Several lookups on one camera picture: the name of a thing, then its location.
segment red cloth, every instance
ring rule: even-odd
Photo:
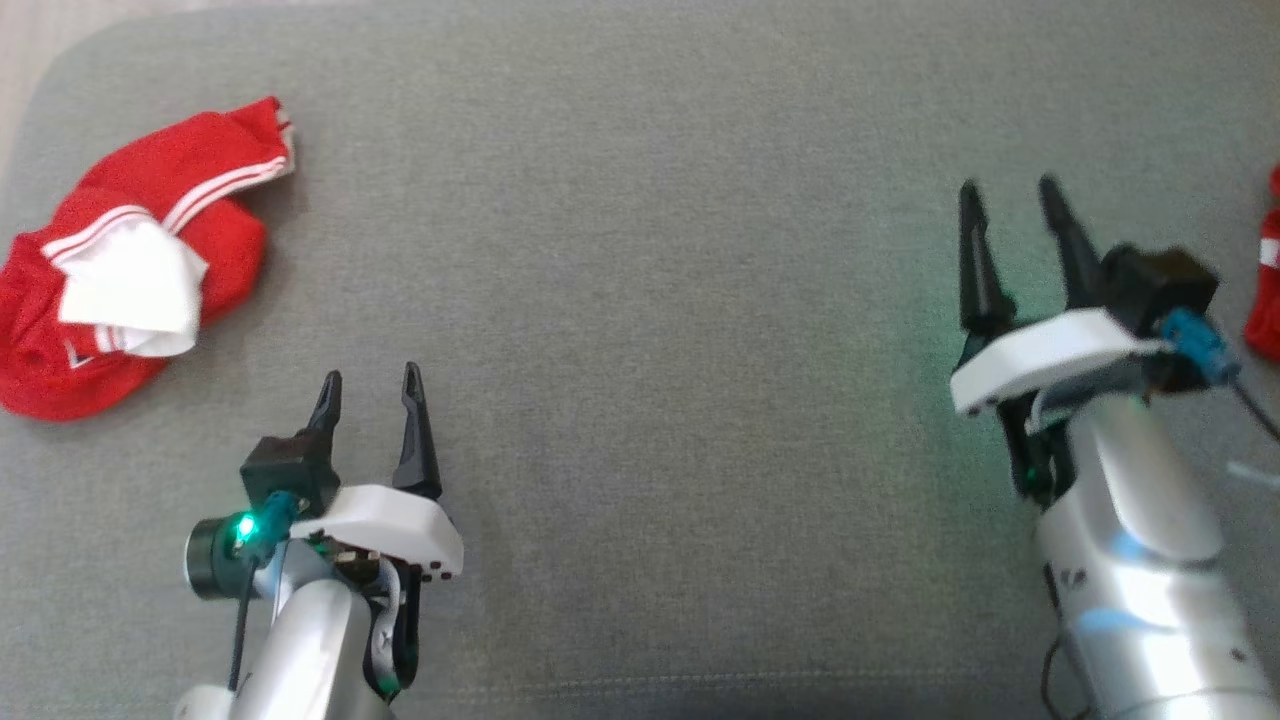
[[[229,195],[292,170],[292,126],[275,97],[201,113],[108,155],[45,228],[19,234],[0,269],[0,404],[44,420],[102,411],[166,360],[116,350],[110,328],[58,319],[55,263],[129,219],[154,218],[209,264],[201,325],[252,292],[266,229]]]
[[[1271,172],[1271,192],[1280,200],[1280,165]],[[1258,292],[1244,324],[1244,342],[1261,355],[1280,363],[1280,208],[1262,220],[1262,252],[1258,263]]]

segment green led light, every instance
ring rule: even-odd
[[[253,530],[257,529],[257,520],[252,515],[246,515],[241,518],[241,521],[236,524],[236,539],[243,542],[248,539]]]

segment gray cushion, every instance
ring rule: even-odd
[[[467,566],[428,588],[402,717],[1037,716],[1033,514],[947,393],[956,190],[982,181],[1029,314],[1062,300],[1053,169],[1103,247],[1212,261],[1239,328],[1280,9],[632,5],[218,12],[56,63],[0,236],[114,147],[265,94],[300,172],[253,193],[270,260],[196,351],[101,416],[0,418],[0,716],[165,717],[221,680],[234,609],[183,584],[187,532],[243,505],[241,460],[332,368],[334,464],[385,482],[406,360]],[[1277,452],[1230,397],[1160,406],[1276,675],[1276,500],[1222,468]]]

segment metallic cylinder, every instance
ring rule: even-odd
[[[1097,717],[1280,720],[1222,578],[1222,536],[1143,401],[1068,425],[1074,484],[1039,520],[1064,644]]]

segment red and white garment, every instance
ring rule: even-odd
[[[1271,193],[1280,201],[1280,165],[1271,172]],[[1262,220],[1258,292],[1244,324],[1244,342],[1280,363],[1280,208]]]
[[[253,288],[266,229],[230,195],[293,170],[274,97],[201,113],[108,155],[0,269],[0,402],[104,410]]]

